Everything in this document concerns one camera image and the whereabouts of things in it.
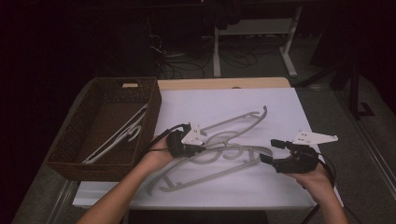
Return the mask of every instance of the wicker basket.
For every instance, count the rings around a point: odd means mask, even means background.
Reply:
[[[78,98],[46,164],[69,180],[120,181],[154,134],[162,101],[157,79],[96,78]],[[145,104],[142,128],[133,141],[124,139],[94,164],[82,163]]]

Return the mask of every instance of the floor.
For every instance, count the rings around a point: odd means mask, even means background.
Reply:
[[[278,51],[283,36],[244,36],[224,38],[220,42],[222,77],[286,77],[296,84],[319,72],[322,68],[310,65],[312,54],[319,41],[317,36],[296,36],[290,57],[298,76],[289,77]],[[162,63],[159,78],[211,78],[211,54],[200,57],[174,52]],[[360,84],[360,101],[367,103],[375,116],[360,121],[352,118],[347,106],[348,86],[343,91],[332,91],[329,83],[332,74],[308,88],[297,90],[312,129],[317,132],[334,132],[340,140],[336,145],[320,147],[337,167],[337,188],[347,208],[361,219],[361,223],[392,223],[396,219],[396,196],[392,191],[396,173],[396,116],[382,102],[375,87],[363,77]],[[51,185],[64,187],[64,180],[56,177],[48,167],[42,166],[43,176],[35,179],[30,196],[23,201],[13,223],[74,223],[84,210],[67,205],[59,214],[52,214],[56,190],[43,199],[40,210],[35,203],[42,198],[44,188]],[[70,198],[64,198],[70,204]],[[299,223],[308,211],[268,211],[269,223]],[[359,223],[347,212],[350,223]],[[310,223],[320,223],[316,215]]]

